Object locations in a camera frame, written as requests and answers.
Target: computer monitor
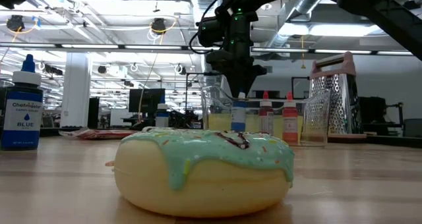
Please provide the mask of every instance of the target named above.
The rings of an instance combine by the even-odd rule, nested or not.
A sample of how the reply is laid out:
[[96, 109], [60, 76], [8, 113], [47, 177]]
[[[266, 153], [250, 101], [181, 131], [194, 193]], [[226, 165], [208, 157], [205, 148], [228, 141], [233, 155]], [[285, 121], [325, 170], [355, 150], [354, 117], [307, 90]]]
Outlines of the computer monitor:
[[[138, 113], [142, 89], [132, 89], [129, 92], [129, 112]], [[161, 97], [166, 96], [166, 89], [145, 89], [142, 96], [141, 111], [148, 116], [155, 114]]]

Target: squeeze bottle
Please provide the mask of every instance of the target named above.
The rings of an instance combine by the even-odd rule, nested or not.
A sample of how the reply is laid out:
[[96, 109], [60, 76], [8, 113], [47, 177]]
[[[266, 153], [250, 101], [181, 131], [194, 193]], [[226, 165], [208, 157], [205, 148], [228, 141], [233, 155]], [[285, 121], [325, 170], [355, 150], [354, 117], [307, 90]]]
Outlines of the squeeze bottle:
[[233, 102], [231, 108], [231, 129], [236, 132], [244, 132], [246, 129], [246, 95], [239, 93], [239, 99]]
[[13, 72], [6, 91], [6, 110], [0, 148], [9, 151], [35, 150], [40, 140], [43, 91], [41, 75], [35, 73], [34, 57], [27, 55], [20, 71]]
[[269, 135], [274, 135], [274, 110], [272, 109], [272, 102], [268, 100], [268, 92], [264, 92], [263, 101], [260, 102], [259, 118], [260, 127], [259, 132], [265, 132]]
[[285, 142], [297, 142], [297, 109], [291, 92], [287, 93], [287, 102], [283, 108], [283, 140]]
[[166, 98], [164, 95], [157, 106], [156, 127], [167, 128], [169, 126], [169, 112], [167, 111]]

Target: ceiling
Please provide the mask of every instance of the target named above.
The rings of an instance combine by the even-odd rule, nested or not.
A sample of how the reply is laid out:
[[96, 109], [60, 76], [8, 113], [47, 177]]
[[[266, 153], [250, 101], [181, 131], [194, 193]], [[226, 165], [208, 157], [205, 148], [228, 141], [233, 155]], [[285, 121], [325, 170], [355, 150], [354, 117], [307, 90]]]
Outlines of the ceiling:
[[[213, 0], [27, 0], [10, 11], [0, 7], [0, 34], [2, 42], [16, 43], [84, 43], [84, 44], [135, 44], [135, 45], [188, 45], [189, 40], [196, 32], [195, 22], [199, 20], [203, 9]], [[257, 47], [268, 47], [268, 42], [279, 32], [284, 25], [280, 24], [280, 16], [285, 6], [295, 0], [279, 0], [270, 3], [257, 11], [259, 21], [253, 23], [251, 39]], [[6, 22], [11, 15], [22, 15], [25, 34], [15, 34], [6, 27]], [[167, 28], [163, 36], [152, 33], [150, 24], [155, 18], [163, 18]], [[340, 9], [330, 0], [321, 0], [312, 10], [308, 22], [288, 22], [296, 29], [306, 26], [311, 29], [317, 25], [336, 27], [339, 25], [356, 25], [371, 27], [373, 24], [366, 18], [352, 15]], [[313, 48], [313, 49], [354, 49], [354, 50], [404, 50], [404, 48], [384, 34], [375, 29], [365, 36], [300, 36], [292, 34], [288, 37], [284, 47]], [[37, 62], [37, 72], [44, 76], [43, 87], [47, 92], [45, 97], [49, 109], [60, 106], [63, 95], [63, 77], [52, 76], [45, 73], [43, 66], [51, 65], [65, 73], [66, 52], [28, 50], [6, 47], [0, 48], [0, 55], [4, 56], [1, 65], [0, 77], [4, 84], [10, 78], [10, 72], [20, 70], [22, 60], [27, 53], [34, 55]], [[203, 57], [193, 53], [147, 53], [135, 52], [107, 52], [95, 50], [89, 53], [91, 58], [92, 84], [91, 94], [101, 96], [104, 107], [124, 108], [127, 104], [129, 88], [123, 85], [122, 78], [127, 80], [143, 80], [148, 77], [151, 70], [149, 83], [136, 82], [135, 88], [166, 88], [169, 94], [174, 90], [178, 95], [168, 98], [182, 109], [186, 76], [177, 73], [179, 67], [185, 67], [187, 72], [204, 72], [209, 65], [204, 63]], [[284, 54], [276, 57], [281, 60], [270, 60], [269, 65], [292, 65], [298, 60], [313, 60], [327, 57], [317, 54]], [[100, 74], [98, 67], [105, 66], [106, 74]], [[286, 71], [274, 70], [272, 76], [286, 75]], [[190, 93], [198, 92], [206, 81], [202, 76], [195, 78], [190, 88]], [[114, 90], [122, 92], [118, 98], [109, 98], [107, 94]], [[200, 108], [199, 96], [193, 95], [195, 102], [189, 107]]]

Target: robotic arm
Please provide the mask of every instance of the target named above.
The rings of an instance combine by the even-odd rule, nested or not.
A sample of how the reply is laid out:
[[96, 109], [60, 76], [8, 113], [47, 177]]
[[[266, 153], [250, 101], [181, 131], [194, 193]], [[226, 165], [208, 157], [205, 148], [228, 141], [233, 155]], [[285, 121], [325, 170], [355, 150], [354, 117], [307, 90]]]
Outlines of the robotic arm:
[[[248, 94], [255, 78], [266, 74], [260, 65], [253, 65], [250, 37], [251, 22], [257, 21], [256, 10], [275, 0], [223, 0], [216, 16], [198, 23], [198, 39], [204, 47], [223, 42], [221, 50], [206, 56], [212, 68], [224, 74], [233, 97]], [[332, 0], [339, 7], [378, 25], [398, 43], [422, 60], [422, 20], [394, 0]]]

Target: donut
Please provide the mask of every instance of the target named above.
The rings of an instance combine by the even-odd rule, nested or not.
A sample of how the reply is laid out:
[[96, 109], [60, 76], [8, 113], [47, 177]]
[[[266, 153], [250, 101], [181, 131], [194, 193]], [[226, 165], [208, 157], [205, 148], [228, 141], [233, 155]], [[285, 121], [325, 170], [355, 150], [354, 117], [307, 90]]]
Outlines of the donut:
[[283, 199], [293, 152], [267, 134], [145, 128], [121, 141], [115, 182], [132, 204], [179, 217], [231, 217]]

